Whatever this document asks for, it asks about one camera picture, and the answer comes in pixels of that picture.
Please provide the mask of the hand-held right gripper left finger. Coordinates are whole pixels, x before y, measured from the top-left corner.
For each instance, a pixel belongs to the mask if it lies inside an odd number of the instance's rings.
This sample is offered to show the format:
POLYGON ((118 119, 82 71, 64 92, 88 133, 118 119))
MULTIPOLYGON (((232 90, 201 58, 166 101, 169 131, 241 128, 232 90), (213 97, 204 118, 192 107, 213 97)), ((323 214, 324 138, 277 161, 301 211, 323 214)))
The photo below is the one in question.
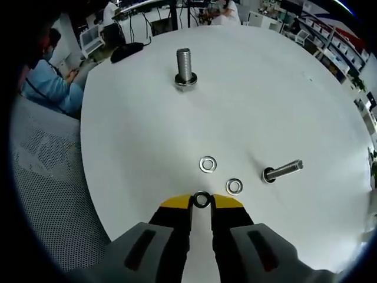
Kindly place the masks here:
POLYGON ((67 272, 69 282, 181 282, 190 249, 193 196, 160 204, 149 222, 140 222, 111 242, 103 259, 67 272))

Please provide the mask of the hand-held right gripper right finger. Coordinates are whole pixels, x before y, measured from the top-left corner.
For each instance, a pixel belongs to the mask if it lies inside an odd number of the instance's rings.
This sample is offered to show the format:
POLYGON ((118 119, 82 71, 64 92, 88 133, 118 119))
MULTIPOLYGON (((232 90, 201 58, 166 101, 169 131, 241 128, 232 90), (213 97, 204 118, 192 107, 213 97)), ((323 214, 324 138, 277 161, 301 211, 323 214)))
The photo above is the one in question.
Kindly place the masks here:
POLYGON ((304 264, 296 248, 238 200, 211 196, 212 247, 221 282, 334 282, 334 273, 304 264))

